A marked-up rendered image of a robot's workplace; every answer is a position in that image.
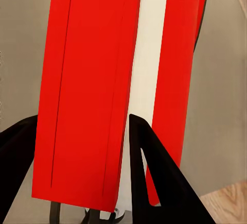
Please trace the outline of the radio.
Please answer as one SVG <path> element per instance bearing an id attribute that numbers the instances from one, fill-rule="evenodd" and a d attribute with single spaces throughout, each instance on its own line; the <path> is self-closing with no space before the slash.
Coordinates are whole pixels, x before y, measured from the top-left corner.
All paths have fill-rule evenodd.
<path id="1" fill-rule="evenodd" d="M 129 114 L 180 168 L 193 52 L 207 0 L 51 0 L 33 198 L 85 207 L 81 224 L 132 211 Z M 149 203 L 160 203 L 143 152 Z"/>

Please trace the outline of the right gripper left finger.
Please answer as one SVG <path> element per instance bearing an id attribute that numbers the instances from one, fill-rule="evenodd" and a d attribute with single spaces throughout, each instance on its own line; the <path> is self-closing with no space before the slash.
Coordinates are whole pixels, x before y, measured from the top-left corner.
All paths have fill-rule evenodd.
<path id="1" fill-rule="evenodd" d="M 37 121 L 31 116 L 0 132 L 0 224 L 34 159 Z"/>

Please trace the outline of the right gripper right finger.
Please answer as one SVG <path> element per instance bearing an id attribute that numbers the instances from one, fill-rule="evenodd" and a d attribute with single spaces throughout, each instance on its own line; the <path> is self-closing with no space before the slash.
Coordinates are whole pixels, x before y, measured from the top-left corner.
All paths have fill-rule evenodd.
<path id="1" fill-rule="evenodd" d="M 216 224 L 175 161 L 142 117 L 129 114 L 131 224 Z M 143 149 L 161 206 L 149 203 Z"/>

